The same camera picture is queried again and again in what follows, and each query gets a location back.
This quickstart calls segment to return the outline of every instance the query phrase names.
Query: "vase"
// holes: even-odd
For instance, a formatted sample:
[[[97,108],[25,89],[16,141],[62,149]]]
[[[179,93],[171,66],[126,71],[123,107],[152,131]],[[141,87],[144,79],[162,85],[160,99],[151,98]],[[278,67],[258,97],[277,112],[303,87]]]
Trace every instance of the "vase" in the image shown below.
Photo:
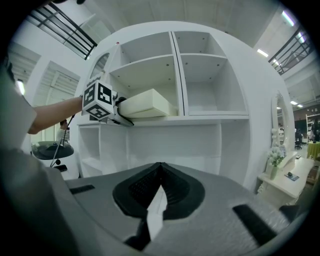
[[[277,171],[278,171],[278,167],[274,166],[271,170],[271,174],[270,174],[270,180],[274,180],[275,177],[277,176]]]

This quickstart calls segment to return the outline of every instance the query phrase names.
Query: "railing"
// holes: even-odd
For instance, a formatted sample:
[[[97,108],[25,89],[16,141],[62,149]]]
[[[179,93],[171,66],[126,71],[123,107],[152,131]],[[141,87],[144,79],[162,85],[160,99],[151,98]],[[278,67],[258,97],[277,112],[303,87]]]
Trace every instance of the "railing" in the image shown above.
[[[314,49],[307,33],[300,27],[284,46],[269,59],[269,63],[280,75],[283,75],[307,57]]]
[[[76,54],[89,57],[97,43],[53,3],[32,11],[28,21],[47,32]]]

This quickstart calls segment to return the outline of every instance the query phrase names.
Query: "ceiling light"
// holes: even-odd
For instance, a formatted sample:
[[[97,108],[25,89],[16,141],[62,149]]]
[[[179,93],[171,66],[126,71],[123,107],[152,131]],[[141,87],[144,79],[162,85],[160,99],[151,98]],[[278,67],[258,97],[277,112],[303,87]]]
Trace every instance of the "ceiling light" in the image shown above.
[[[289,17],[289,15],[283,11],[282,12],[283,17],[285,17],[285,19],[290,23],[291,26],[293,26],[295,23],[293,22],[293,20]]]
[[[301,43],[304,43],[306,40],[304,39],[304,37],[302,36],[301,32],[298,33],[298,38],[300,40]]]
[[[279,66],[279,63],[276,59],[273,60],[273,63],[277,64],[277,66]]]
[[[263,50],[258,49],[257,50],[258,53],[262,54],[264,57],[268,57],[269,55],[267,53],[265,53]]]
[[[21,92],[22,95],[25,95],[25,86],[24,86],[24,82],[21,79],[18,79],[18,81],[16,81],[16,84]]]

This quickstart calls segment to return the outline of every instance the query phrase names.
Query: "black cable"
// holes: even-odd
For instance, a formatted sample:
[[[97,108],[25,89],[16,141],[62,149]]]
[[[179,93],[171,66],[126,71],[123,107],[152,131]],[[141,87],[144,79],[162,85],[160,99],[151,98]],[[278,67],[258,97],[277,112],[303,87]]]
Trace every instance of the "black cable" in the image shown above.
[[[73,115],[73,116],[71,117],[69,123],[67,124],[67,126],[66,126],[66,128],[65,128],[63,138],[61,139],[61,140],[63,140],[62,147],[64,147],[64,145],[65,145],[66,133],[67,133],[68,127],[69,127],[72,119],[74,119],[74,117],[75,117],[75,115]],[[59,144],[58,144],[58,147],[57,147],[57,149],[56,149],[56,152],[55,152],[55,154],[54,154],[54,156],[53,156],[53,159],[52,159],[52,162],[51,162],[51,164],[50,164],[50,167],[53,167],[53,166],[55,165],[55,163],[56,163],[56,162],[58,161],[58,159],[59,159],[59,158],[57,158],[57,159],[55,160],[55,157],[56,157],[56,156],[58,155],[58,153],[59,153],[61,140],[60,140],[60,142],[59,142]]]

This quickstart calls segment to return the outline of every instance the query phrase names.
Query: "potted plant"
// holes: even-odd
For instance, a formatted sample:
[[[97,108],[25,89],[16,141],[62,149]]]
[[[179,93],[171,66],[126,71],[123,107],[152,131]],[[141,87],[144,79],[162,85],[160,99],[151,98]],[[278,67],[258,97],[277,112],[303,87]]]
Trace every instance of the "potted plant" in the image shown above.
[[[278,165],[281,163],[281,161],[286,157],[286,147],[284,145],[277,145],[275,144],[268,152],[268,162],[270,166],[273,166],[270,174],[270,180],[274,180],[277,171],[278,171]]]

